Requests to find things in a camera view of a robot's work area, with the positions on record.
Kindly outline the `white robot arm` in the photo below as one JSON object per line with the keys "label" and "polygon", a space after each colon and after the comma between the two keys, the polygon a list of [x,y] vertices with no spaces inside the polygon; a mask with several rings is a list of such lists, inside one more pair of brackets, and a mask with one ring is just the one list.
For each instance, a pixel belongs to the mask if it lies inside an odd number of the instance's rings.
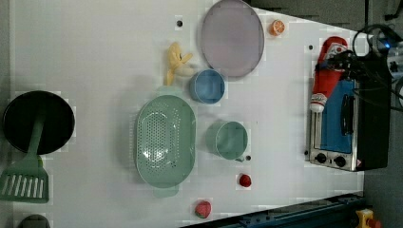
{"label": "white robot arm", "polygon": [[317,63],[316,71],[340,71],[345,73],[342,79],[357,80],[359,77],[370,77],[370,63],[380,63],[382,73],[388,72],[393,79],[401,79],[402,43],[392,38],[379,38],[378,43],[382,47],[373,47],[366,56],[357,56],[351,49],[332,43],[324,59]]}

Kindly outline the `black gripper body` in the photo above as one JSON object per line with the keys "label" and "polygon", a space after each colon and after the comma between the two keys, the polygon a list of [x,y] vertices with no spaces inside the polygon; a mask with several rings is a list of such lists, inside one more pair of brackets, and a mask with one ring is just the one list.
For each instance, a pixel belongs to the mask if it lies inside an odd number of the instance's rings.
{"label": "black gripper body", "polygon": [[375,80],[376,72],[372,67],[377,63],[375,55],[370,52],[364,56],[358,56],[352,50],[346,49],[335,57],[325,61],[323,64],[316,64],[316,69],[343,69],[340,80],[370,81]]}

